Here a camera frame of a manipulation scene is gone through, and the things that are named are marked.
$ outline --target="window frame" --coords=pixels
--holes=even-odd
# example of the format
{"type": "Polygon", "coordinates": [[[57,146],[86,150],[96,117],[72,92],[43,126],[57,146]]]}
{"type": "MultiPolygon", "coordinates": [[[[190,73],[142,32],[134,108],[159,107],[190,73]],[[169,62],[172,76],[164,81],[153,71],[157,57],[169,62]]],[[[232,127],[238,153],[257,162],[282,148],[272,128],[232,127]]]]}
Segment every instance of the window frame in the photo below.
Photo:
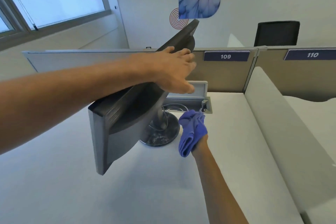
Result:
{"type": "Polygon", "coordinates": [[[1,18],[6,24],[9,23],[12,28],[10,31],[0,33],[0,51],[112,14],[109,1],[102,1],[105,8],[103,11],[41,27],[36,31],[28,26],[13,0],[0,0],[0,10],[4,15],[4,18],[1,18]]]}

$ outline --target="blue number plate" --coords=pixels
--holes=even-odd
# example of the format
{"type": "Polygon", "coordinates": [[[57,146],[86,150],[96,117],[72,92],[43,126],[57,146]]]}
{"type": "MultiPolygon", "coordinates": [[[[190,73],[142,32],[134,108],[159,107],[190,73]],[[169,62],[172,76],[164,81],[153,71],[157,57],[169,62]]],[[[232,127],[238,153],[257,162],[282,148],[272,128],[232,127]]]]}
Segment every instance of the blue number plate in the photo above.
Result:
{"type": "Polygon", "coordinates": [[[336,60],[336,49],[288,50],[283,60],[336,60]]]}
{"type": "Polygon", "coordinates": [[[203,61],[247,61],[250,51],[214,51],[204,52],[203,61]]]}

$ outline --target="monitor base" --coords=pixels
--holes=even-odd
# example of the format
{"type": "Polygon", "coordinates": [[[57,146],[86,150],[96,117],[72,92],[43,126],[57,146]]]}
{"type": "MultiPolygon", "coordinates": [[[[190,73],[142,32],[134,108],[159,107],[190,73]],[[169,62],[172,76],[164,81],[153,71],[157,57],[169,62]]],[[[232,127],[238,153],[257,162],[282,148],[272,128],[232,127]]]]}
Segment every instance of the monitor base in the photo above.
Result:
{"type": "Polygon", "coordinates": [[[167,115],[167,127],[165,129],[155,128],[153,122],[151,122],[146,128],[146,134],[149,136],[140,140],[143,144],[151,147],[161,147],[170,144],[178,136],[180,132],[179,120],[169,112],[165,112],[165,114],[167,115]]]}

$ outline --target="cleaning cloth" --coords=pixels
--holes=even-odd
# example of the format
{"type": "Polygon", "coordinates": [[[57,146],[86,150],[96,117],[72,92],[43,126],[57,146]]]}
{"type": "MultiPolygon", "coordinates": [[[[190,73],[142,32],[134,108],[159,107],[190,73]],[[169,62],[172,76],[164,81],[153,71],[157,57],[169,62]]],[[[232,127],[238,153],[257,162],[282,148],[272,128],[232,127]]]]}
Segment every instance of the cleaning cloth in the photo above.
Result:
{"type": "Polygon", "coordinates": [[[190,110],[185,112],[178,120],[183,128],[178,150],[182,157],[187,157],[197,142],[205,136],[208,131],[204,125],[205,115],[199,111],[190,110]]]}

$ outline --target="black monitor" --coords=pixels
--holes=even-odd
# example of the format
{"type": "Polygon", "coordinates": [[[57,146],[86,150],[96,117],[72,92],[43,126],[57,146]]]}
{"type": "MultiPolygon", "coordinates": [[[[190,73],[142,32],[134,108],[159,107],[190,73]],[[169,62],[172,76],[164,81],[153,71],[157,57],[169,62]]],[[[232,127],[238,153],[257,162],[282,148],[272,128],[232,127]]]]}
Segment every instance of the black monitor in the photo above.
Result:
{"type": "Polygon", "coordinates": [[[258,23],[254,46],[296,45],[299,35],[298,21],[271,21],[258,23]]]}
{"type": "MultiPolygon", "coordinates": [[[[157,52],[168,46],[174,46],[175,52],[183,48],[193,51],[198,23],[193,20],[157,52]]],[[[178,120],[162,109],[167,95],[155,83],[143,83],[98,99],[88,107],[98,174],[104,175],[139,140],[158,147],[176,138],[180,129],[178,120]]]]}

